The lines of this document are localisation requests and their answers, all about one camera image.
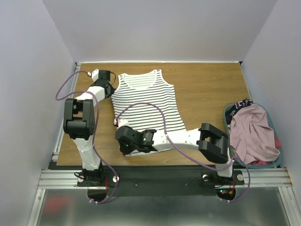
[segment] metal frame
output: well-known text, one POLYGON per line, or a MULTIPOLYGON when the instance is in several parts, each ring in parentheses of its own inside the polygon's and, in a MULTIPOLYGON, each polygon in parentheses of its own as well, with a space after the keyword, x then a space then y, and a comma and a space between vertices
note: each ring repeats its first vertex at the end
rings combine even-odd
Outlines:
MULTIPOLYGON (((81 63, 76 63, 75 71, 79 71, 81 63)), ((71 90, 75 90, 78 75, 74 77, 71 90)), ((57 137, 53 151, 52 161, 57 161, 63 139, 63 121, 57 137)), ((245 185, 237 187, 246 187, 248 184, 248 175, 245 169, 243 172, 245 185)), ((47 189, 87 189, 86 187, 77 187, 77 178, 74 176, 75 170, 43 170, 40 175, 38 189, 34 199, 32 211, 30 214, 28 226, 38 224, 39 215, 42 210, 43 200, 47 189)), ((278 187, 284 204, 286 214, 292 226, 301 226, 301 212, 297 204, 295 194, 292 188, 292 182, 286 169, 250 169, 251 187, 278 187)), ((90 187, 91 189, 105 189, 105 187, 90 187)))

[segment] wooden table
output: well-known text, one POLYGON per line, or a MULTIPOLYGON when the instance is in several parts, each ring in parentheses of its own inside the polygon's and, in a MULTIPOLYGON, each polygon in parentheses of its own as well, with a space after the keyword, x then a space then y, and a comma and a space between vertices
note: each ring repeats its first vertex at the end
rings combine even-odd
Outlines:
MULTIPOLYGON (((249 97, 239 64, 82 64, 81 70, 92 72, 94 69, 110 70, 116 75, 142 74, 153 69, 162 69, 164 79, 175 87, 176 101, 186 129, 199 128, 208 122, 225 131, 222 110, 230 102, 249 97)), ((92 80, 80 74, 75 90, 87 90, 92 80)), ((118 86, 118 77, 113 87, 118 86)), ((114 139, 116 128, 113 126, 114 110, 111 98, 100 102, 99 124, 95 146, 99 154, 111 165, 194 165, 177 150, 144 156, 125 157, 114 139)), ((211 164, 201 152, 185 150, 196 160, 211 164)), ((57 165, 81 165, 79 152, 64 134, 57 165)))

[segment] striped tank top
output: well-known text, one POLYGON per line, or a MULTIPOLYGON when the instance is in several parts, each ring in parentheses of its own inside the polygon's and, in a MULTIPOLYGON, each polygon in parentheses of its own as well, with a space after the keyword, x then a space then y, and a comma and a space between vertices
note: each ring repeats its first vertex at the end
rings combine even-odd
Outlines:
MULTIPOLYGON (((146 102, 154 104, 162 110, 168 132, 186 130, 177 109, 174 86, 163 79, 161 70, 136 75, 124 73, 118 78, 119 86, 111 96, 115 117, 132 104, 146 102)), ((153 106, 133 106, 120 118, 126 119, 130 127, 139 132, 146 129, 164 129, 162 116, 153 106)))

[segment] teal laundry basket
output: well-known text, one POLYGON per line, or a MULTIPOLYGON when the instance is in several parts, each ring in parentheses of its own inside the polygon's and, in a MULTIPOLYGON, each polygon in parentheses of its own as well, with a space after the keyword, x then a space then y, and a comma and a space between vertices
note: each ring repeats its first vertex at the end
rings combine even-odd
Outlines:
MULTIPOLYGON (((229 136, 229 130, 228 130, 227 122, 226 122, 226 112, 227 112, 234 104, 235 104, 235 103, 227 104, 227 105, 224 107, 224 110, 223 110, 224 123, 225 123, 225 127, 226 127, 226 131, 227 131, 228 136, 229 136)), ((272 120, 271 120, 271 118, 270 118, 270 116, 269 116, 268 111, 267 111, 263 106, 261 106, 260 104, 257 104, 257 105, 260 106, 260 107, 262 107, 262 108, 267 112, 267 118, 268 118, 269 126, 274 130, 274 133, 275 133, 275 135, 276 135, 276 137, 277 137, 277 133, 276 133, 276 131, 275 131, 275 128, 274 128, 274 126, 273 126, 273 123, 272 123, 272 120)), ((251 168, 251 169, 267 169, 267 168, 274 168, 274 167, 279 166, 279 165, 281 164, 282 160, 283 160, 283 153, 282 153, 281 147, 278 147, 277 149, 279 150, 280 154, 279 154, 278 158, 277 158, 275 161, 273 161, 271 164, 268 164, 268 165, 262 165, 262 166, 257 166, 257 165, 250 165, 250 164, 248 164, 248 165, 247 165, 248 168, 251 168)), ((230 146, 230 152, 231 152, 232 156, 235 155, 235 152, 234 152, 232 146, 230 146)), ((242 163, 240 160, 235 159, 235 161, 236 161, 239 165, 244 166, 243 163, 242 163)))

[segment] white wall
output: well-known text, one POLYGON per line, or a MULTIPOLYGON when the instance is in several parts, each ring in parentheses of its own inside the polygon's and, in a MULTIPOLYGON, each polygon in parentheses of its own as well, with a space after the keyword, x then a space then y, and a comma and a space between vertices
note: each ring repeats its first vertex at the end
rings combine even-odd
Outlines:
POLYGON ((242 61, 277 0, 43 0, 75 61, 242 61))
POLYGON ((278 0, 242 69, 253 99, 271 115, 301 206, 301 1, 278 0))
POLYGON ((55 91, 74 61, 40 0, 2 1, 0 31, 0 225, 21 226, 61 123, 55 91))

